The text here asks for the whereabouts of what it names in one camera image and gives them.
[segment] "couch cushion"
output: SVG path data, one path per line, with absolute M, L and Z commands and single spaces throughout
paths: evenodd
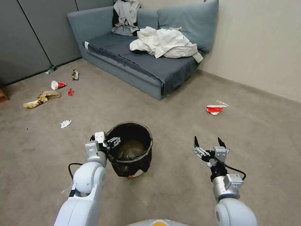
M 201 4 L 159 9 L 157 11 L 159 27 L 165 29 L 182 27 L 182 33 L 192 43 L 196 43 L 198 49 L 210 52 L 214 41 L 218 8 L 218 0 L 208 0 Z
M 157 11 L 139 8 L 137 10 L 137 23 L 139 29 L 146 28 L 148 26 L 158 30 L 159 23 Z
M 162 93 L 164 96 L 181 85 L 198 67 L 198 63 L 193 57 L 156 59 L 147 52 L 131 52 L 129 44 L 136 38 L 108 33 L 87 40 L 89 42 L 88 50 L 159 79 L 164 84 Z

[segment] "beige wall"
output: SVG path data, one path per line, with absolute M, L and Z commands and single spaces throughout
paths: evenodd
M 199 2 L 140 1 L 149 9 Z M 214 47 L 200 69 L 301 102 L 301 2 L 220 0 Z
M 139 0 L 141 7 L 157 10 L 160 8 L 202 3 L 203 0 Z

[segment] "couch backrest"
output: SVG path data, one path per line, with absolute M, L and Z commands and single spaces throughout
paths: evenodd
M 208 0 L 205 3 L 163 8 L 157 11 L 159 27 L 182 27 L 182 33 L 198 49 L 209 52 L 212 49 L 216 30 L 219 0 Z
M 139 8 L 137 11 L 138 28 L 145 28 L 147 26 L 159 29 L 157 11 Z

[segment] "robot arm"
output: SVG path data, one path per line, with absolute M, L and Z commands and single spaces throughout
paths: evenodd
M 219 145 L 213 150 L 205 151 L 199 147 L 198 140 L 194 137 L 193 152 L 207 163 L 211 169 L 211 182 L 213 193 L 217 201 L 215 217 L 218 226 L 257 226 L 257 220 L 252 210 L 239 201 L 239 188 L 246 178 L 246 174 L 240 170 L 227 166 L 224 162 L 230 149 L 226 149 L 224 142 L 219 140 Z M 238 171 L 244 175 L 229 174 L 226 167 Z
M 107 177 L 105 169 L 107 158 L 104 152 L 120 143 L 118 137 L 106 142 L 104 132 L 99 133 L 102 133 L 103 139 L 95 135 L 98 140 L 90 141 L 85 145 L 87 163 L 75 172 L 72 190 L 57 215 L 55 226 L 97 225 L 99 198 Z

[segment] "beige carpet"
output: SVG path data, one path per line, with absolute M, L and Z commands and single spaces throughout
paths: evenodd
M 79 81 L 70 79 L 72 69 Z M 25 109 L 24 102 L 50 90 L 51 80 L 67 83 L 62 97 Z M 74 96 L 67 95 L 69 88 Z M 200 72 L 158 101 L 85 60 L 6 91 L 11 100 L 0 105 L 0 225 L 53 225 L 69 195 L 68 164 L 85 162 L 91 134 L 123 121 L 149 127 L 153 159 L 149 171 L 134 179 L 117 177 L 108 163 L 99 225 L 151 218 L 215 225 L 210 170 L 192 153 L 195 135 L 203 148 L 217 145 L 219 136 L 232 149 L 226 162 L 247 173 L 241 201 L 258 225 L 300 223 L 300 103 Z M 212 116 L 205 106 L 217 100 L 229 107 Z M 67 119 L 72 124 L 60 129 Z

